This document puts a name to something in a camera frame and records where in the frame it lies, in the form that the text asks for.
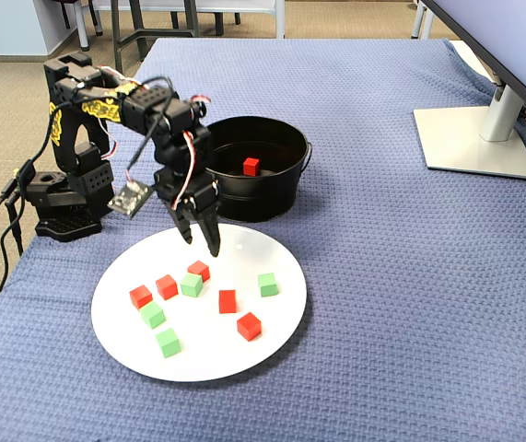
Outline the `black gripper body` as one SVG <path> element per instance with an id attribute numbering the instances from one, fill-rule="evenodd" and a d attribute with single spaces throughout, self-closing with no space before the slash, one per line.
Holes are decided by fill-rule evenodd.
<path id="1" fill-rule="evenodd" d="M 154 173 L 158 198 L 175 215 L 204 214 L 218 208 L 217 179 L 209 171 L 194 173 L 186 187 L 185 177 L 176 175 L 171 169 L 160 169 Z"/>

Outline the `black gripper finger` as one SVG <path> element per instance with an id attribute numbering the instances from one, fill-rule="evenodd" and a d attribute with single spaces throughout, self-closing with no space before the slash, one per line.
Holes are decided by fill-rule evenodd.
<path id="1" fill-rule="evenodd" d="M 218 229 L 217 203 L 210 204 L 195 216 L 195 221 L 202 230 L 205 242 L 213 257 L 217 257 L 220 251 L 220 233 Z"/>
<path id="2" fill-rule="evenodd" d="M 174 209 L 171 204 L 167 206 L 167 210 L 176 228 L 179 230 L 182 239 L 187 244 L 191 244 L 193 241 L 193 234 L 189 219 L 183 214 L 183 211 L 180 208 Z"/>

